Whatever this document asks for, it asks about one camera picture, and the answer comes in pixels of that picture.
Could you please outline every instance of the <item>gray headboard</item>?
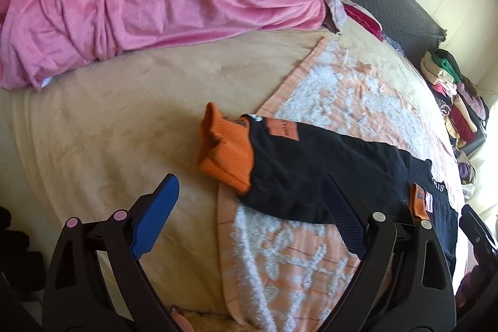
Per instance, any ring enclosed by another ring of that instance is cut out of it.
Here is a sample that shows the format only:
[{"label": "gray headboard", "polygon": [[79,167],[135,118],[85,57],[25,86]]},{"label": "gray headboard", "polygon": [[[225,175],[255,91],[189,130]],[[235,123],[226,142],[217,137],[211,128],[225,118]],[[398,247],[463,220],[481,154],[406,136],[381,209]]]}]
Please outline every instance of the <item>gray headboard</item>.
[{"label": "gray headboard", "polygon": [[385,34],[400,43],[417,69],[425,52],[437,50],[446,38],[446,31],[415,0],[352,1],[379,20]]}]

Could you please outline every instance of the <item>beige bedsheet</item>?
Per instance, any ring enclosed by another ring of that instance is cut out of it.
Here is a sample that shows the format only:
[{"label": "beige bedsheet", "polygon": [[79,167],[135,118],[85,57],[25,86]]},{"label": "beige bedsheet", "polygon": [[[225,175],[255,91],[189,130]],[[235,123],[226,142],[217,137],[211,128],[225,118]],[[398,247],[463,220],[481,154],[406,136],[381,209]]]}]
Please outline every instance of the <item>beige bedsheet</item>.
[{"label": "beige bedsheet", "polygon": [[205,104],[256,111],[325,31],[253,32],[191,47],[133,52],[12,97],[29,181],[53,222],[106,219],[169,172],[180,198],[144,270],[165,304],[227,314],[216,229],[218,182],[195,168]]}]

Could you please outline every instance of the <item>green shirt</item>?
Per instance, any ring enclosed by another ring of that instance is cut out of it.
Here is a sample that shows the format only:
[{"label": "green shirt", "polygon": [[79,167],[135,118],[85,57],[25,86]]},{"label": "green shirt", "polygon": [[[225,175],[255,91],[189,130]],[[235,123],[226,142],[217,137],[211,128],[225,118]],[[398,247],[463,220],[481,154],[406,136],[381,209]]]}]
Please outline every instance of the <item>green shirt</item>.
[{"label": "green shirt", "polygon": [[439,55],[431,53],[432,60],[435,62],[435,64],[444,69],[446,72],[448,72],[454,79],[455,83],[461,82],[460,78],[458,77],[457,73],[451,66],[451,64],[448,62],[447,59],[439,58]]}]

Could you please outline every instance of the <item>black t-shirt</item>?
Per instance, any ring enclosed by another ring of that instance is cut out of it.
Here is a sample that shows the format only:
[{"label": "black t-shirt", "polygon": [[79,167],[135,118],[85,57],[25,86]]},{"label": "black t-shirt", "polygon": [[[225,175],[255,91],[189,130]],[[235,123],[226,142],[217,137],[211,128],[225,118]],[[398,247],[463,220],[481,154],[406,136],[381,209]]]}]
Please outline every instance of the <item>black t-shirt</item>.
[{"label": "black t-shirt", "polygon": [[372,212],[410,224],[409,186],[417,183],[432,197],[428,214],[453,274],[458,214],[445,184],[432,177],[430,160],[309,124],[246,117],[255,161],[251,188],[239,196],[241,202],[282,219],[332,223],[320,190],[331,174],[344,194],[361,197]]}]

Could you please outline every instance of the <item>orange and white towel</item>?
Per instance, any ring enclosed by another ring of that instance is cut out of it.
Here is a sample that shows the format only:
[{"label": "orange and white towel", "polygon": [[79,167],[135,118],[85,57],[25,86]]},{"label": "orange and white towel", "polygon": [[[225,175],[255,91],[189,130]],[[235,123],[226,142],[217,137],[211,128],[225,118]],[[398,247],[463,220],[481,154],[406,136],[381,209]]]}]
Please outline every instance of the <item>orange and white towel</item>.
[{"label": "orange and white towel", "polygon": [[[393,63],[366,44],[347,48],[341,41],[323,39],[256,114],[387,142],[432,159],[435,179],[449,185],[450,203],[459,210],[455,158],[449,140],[437,135],[445,134],[444,122],[433,101],[423,115],[415,106],[431,95],[423,80],[405,60]],[[441,129],[427,125],[433,117]],[[317,330],[359,263],[334,225],[258,213],[226,185],[218,193],[218,241],[228,310],[238,322],[268,332]]]}]

